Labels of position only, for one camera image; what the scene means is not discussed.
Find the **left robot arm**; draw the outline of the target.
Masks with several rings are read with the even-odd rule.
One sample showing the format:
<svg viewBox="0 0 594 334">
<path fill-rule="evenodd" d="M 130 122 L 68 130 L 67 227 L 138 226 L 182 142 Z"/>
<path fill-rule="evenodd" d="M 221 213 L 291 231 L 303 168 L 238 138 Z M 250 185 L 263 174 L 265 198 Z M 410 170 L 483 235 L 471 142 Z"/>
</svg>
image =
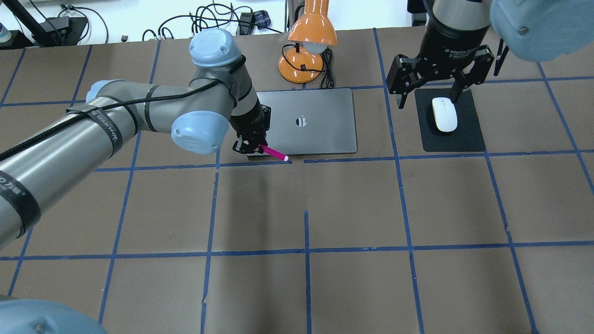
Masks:
<svg viewBox="0 0 594 334">
<path fill-rule="evenodd" d="M 260 103 L 246 55 L 222 28 L 189 42 L 195 72 L 186 87 L 102 80 L 83 104 L 1 154 L 1 247 L 26 237 L 51 207 L 142 131 L 170 135 L 193 154 L 220 150 L 229 127 L 233 149 L 261 152 L 270 108 Z"/>
</svg>

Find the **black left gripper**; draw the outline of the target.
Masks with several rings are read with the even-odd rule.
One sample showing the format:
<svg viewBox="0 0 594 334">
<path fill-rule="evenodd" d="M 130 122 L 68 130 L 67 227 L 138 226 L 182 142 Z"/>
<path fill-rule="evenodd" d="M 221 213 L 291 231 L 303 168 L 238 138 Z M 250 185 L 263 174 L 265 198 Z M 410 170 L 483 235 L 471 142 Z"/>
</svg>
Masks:
<svg viewBox="0 0 594 334">
<path fill-rule="evenodd" d="M 270 129 L 271 108 L 257 102 L 250 111 L 241 116 L 232 116 L 230 123 L 236 131 L 237 140 L 232 150 L 238 154 L 265 154 L 264 147 Z"/>
</svg>

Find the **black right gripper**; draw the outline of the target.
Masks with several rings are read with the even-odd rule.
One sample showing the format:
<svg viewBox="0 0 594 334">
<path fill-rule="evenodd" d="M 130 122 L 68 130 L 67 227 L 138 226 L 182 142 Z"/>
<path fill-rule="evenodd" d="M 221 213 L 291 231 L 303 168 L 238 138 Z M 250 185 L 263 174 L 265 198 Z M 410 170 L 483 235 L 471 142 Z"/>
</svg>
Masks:
<svg viewBox="0 0 594 334">
<path fill-rule="evenodd" d="M 471 85 L 482 84 L 496 59 L 488 45 L 481 45 L 487 30 L 488 26 L 459 30 L 430 16 L 417 58 L 397 54 L 388 71 L 388 92 L 395 95 L 398 108 L 403 109 L 408 95 L 424 85 L 423 77 L 435 72 L 437 77 L 454 78 L 449 93 L 452 103 L 457 103 Z M 463 69 L 471 62 L 471 69 L 465 73 Z"/>
</svg>

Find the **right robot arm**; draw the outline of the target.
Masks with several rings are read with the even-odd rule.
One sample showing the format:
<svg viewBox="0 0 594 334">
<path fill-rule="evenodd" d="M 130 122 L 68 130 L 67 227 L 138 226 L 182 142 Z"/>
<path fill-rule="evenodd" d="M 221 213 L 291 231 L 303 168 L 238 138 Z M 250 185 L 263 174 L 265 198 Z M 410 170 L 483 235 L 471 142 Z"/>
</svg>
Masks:
<svg viewBox="0 0 594 334">
<path fill-rule="evenodd" d="M 509 52 L 541 63 L 594 39 L 591 0 L 410 0 L 407 10 L 426 13 L 428 22 L 418 55 L 396 55 L 386 78 L 400 109 L 413 90 L 450 78 L 456 102 L 492 66 L 497 76 Z"/>
</svg>

